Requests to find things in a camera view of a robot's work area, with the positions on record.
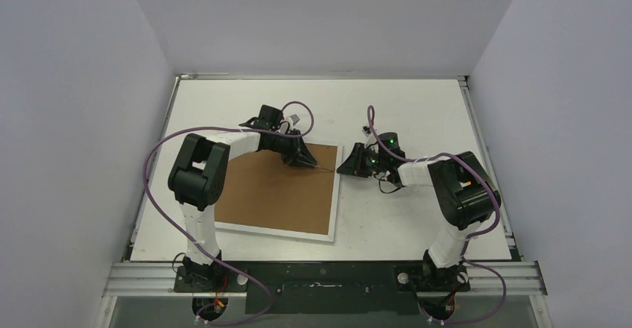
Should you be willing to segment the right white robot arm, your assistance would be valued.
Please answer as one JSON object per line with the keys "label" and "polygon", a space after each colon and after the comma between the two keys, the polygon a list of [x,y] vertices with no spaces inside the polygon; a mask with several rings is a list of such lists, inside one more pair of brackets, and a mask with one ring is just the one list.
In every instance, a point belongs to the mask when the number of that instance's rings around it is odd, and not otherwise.
{"label": "right white robot arm", "polygon": [[397,134],[385,132],[355,143],[336,171],[389,183],[393,192],[413,186],[432,188],[442,215],[441,227],[423,255],[419,274],[410,274],[409,280],[414,288],[426,291],[455,290],[467,284],[462,259],[467,242],[501,200],[473,153],[412,161],[400,148]]}

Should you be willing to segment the white picture frame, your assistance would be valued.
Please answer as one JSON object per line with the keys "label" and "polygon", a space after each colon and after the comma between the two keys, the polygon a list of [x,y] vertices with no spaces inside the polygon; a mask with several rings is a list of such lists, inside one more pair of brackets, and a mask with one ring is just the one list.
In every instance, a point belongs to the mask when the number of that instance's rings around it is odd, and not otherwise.
{"label": "white picture frame", "polygon": [[[344,148],[310,144],[319,166],[336,169]],[[335,239],[339,174],[290,167],[272,151],[230,160],[215,205],[219,230],[331,243]]]}

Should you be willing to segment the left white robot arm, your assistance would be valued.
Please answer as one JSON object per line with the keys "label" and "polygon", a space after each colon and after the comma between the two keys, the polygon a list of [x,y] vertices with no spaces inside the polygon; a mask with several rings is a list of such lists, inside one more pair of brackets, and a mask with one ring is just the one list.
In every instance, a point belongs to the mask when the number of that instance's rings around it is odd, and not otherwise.
{"label": "left white robot arm", "polygon": [[220,264],[216,239],[215,204],[224,190],[230,160],[272,151],[288,166],[317,167],[318,161],[295,124],[281,109],[262,105],[257,116],[237,129],[219,130],[211,136],[186,135],[168,176],[168,188],[185,220],[185,280],[194,281],[204,291],[218,290],[226,282],[228,269]]}

